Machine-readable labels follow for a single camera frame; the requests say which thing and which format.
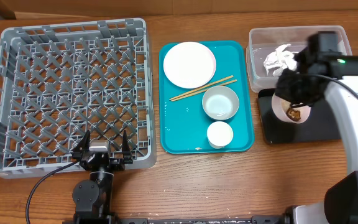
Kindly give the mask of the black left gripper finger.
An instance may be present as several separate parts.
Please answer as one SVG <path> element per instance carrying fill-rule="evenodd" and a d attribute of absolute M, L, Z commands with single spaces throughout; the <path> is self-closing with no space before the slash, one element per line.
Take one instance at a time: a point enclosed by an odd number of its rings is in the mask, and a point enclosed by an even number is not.
<path fill-rule="evenodd" d="M 89 151 L 90 135 L 91 135 L 90 131 L 87 130 L 87 132 L 85 132 L 85 135 L 82 137 L 80 142 L 71 151 L 71 155 L 72 158 L 74 158 L 74 160 L 80 161 L 84 153 Z"/>
<path fill-rule="evenodd" d="M 123 158 L 123 161 L 125 164 L 133 163 L 132 152 L 129 147 L 129 141 L 127 138 L 126 130 L 124 130 L 124 133 L 122 136 L 122 158 Z"/>

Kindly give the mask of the pink shallow bowl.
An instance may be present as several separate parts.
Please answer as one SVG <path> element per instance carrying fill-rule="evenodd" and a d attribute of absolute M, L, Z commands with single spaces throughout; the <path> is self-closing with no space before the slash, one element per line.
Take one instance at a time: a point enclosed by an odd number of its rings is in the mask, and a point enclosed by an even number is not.
<path fill-rule="evenodd" d="M 271 106 L 273 109 L 274 115 L 283 122 L 286 123 L 295 123 L 295 124 L 301 124 L 304 123 L 311 114 L 311 107 L 310 106 L 301 106 L 301 107 L 295 107 L 297 110 L 301 111 L 301 119 L 299 121 L 292 121 L 289 119 L 286 115 L 286 111 L 291 107 L 291 103 L 289 101 L 286 101 L 280 97 L 278 97 L 276 94 L 273 94 L 272 100 L 271 100 Z"/>

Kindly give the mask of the brown food scrap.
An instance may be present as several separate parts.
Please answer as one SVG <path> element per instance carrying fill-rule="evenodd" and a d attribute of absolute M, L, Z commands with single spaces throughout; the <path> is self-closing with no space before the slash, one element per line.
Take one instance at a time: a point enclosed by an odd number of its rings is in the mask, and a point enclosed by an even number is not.
<path fill-rule="evenodd" d="M 301 111 L 296 108 L 287 109 L 286 115 L 292 121 L 299 121 L 301 119 Z"/>

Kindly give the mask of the white paper napkin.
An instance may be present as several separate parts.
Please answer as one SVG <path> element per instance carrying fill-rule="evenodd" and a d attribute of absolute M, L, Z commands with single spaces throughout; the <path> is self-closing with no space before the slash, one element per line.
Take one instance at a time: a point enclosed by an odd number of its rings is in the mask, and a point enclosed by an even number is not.
<path fill-rule="evenodd" d="M 291 44 L 280 45 L 267 55 L 263 62 L 267 75 L 279 77 L 285 69 L 296 70 L 297 62 L 294 57 L 297 52 L 287 50 L 289 47 L 291 47 Z"/>

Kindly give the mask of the grey bowl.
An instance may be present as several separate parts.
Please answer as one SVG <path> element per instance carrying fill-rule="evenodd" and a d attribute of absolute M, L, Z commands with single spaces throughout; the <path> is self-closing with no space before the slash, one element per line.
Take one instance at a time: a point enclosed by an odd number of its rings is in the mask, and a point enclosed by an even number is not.
<path fill-rule="evenodd" d="M 204 112 L 213 120 L 231 119 L 239 109 L 239 98 L 234 90 L 226 86 L 214 86 L 202 98 Z"/>

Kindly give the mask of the white cup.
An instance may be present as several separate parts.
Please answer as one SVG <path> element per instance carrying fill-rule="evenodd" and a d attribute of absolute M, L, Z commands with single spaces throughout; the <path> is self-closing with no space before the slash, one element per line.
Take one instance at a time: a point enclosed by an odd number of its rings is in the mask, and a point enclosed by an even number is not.
<path fill-rule="evenodd" d="M 209 145 L 214 149 L 224 148 L 232 141 L 233 137 L 231 126 L 223 121 L 213 122 L 207 129 Z"/>

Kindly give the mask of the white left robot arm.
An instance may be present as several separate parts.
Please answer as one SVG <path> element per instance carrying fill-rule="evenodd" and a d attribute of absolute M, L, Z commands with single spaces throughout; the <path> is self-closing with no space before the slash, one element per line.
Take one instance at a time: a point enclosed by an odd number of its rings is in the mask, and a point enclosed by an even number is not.
<path fill-rule="evenodd" d="M 122 157 L 110 158 L 108 141 L 92 141 L 87 131 L 72 151 L 79 165 L 89 172 L 89 179 L 79 182 L 73 189 L 75 203 L 74 223 L 120 223 L 118 216 L 110 211 L 114 173 L 124 171 L 126 164 L 133 163 L 127 134 L 122 137 Z"/>

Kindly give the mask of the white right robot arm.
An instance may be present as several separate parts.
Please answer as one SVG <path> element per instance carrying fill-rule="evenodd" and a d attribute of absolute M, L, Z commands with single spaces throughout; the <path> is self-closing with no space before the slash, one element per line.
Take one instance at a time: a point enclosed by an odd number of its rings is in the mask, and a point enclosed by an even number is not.
<path fill-rule="evenodd" d="M 323 202 L 289 208 L 284 223 L 358 223 L 358 56 L 343 55 L 337 34 L 321 31 L 295 55 L 296 70 L 284 69 L 272 97 L 275 116 L 300 123 L 309 108 L 325 99 L 346 150 L 348 175 L 332 186 Z"/>

